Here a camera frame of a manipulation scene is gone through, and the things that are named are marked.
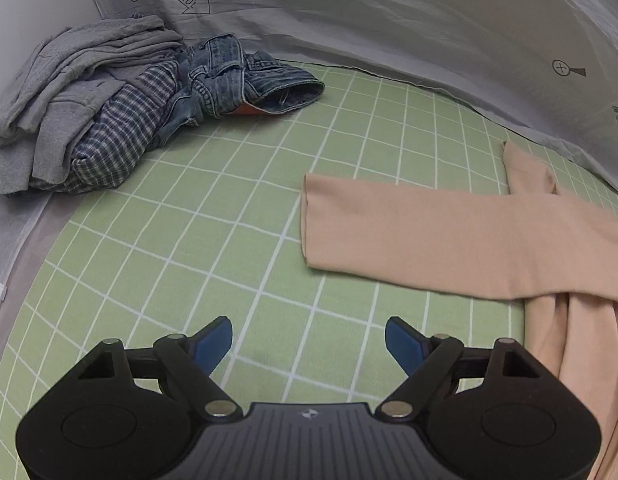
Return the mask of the beige long-sleeve garment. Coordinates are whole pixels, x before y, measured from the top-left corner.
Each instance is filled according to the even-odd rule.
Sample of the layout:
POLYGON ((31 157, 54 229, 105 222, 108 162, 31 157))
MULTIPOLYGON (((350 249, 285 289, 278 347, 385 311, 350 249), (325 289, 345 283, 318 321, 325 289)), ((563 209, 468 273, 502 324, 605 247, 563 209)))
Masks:
POLYGON ((525 346, 602 430, 595 479, 618 478, 618 218, 503 146, 508 193, 307 174, 301 250, 314 269, 525 304, 525 346))

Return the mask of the light blue carrot-print sheet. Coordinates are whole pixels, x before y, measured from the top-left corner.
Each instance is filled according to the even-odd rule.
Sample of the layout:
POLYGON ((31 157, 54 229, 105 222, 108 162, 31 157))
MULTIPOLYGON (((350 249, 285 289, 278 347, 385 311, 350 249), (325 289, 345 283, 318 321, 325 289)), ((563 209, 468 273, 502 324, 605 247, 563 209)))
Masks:
POLYGON ((618 191, 618 0, 94 0, 194 41, 443 90, 618 191))

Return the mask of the blue checkered shirt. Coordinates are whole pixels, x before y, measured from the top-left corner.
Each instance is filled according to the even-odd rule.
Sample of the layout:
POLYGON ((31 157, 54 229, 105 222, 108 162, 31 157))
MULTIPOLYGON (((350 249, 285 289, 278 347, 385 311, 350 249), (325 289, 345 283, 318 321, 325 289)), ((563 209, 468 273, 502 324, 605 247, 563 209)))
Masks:
POLYGON ((167 103, 179 89, 178 75, 178 63, 168 60, 126 82, 103 104, 73 148, 64 181, 30 178, 29 185, 68 194, 117 188, 150 148, 167 103))

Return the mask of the blue denim jeans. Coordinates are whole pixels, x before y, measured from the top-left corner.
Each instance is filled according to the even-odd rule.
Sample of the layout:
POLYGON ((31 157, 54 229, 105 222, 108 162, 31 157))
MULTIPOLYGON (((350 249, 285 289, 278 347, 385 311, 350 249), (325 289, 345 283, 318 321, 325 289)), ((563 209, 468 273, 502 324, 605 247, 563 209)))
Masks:
POLYGON ((324 84, 269 53, 247 53, 231 34, 180 50, 178 91, 170 98, 150 148, 162 148, 184 126, 224 116, 280 116, 317 102, 324 84))

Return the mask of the grey crumpled garment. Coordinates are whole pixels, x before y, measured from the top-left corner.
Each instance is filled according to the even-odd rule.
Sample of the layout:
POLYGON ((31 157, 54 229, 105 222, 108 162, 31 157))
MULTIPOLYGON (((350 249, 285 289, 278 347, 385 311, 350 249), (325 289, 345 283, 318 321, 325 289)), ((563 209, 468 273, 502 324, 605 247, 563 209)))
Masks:
POLYGON ((0 195, 61 184, 105 102, 182 44, 156 15, 65 29, 42 41, 0 98, 0 195))

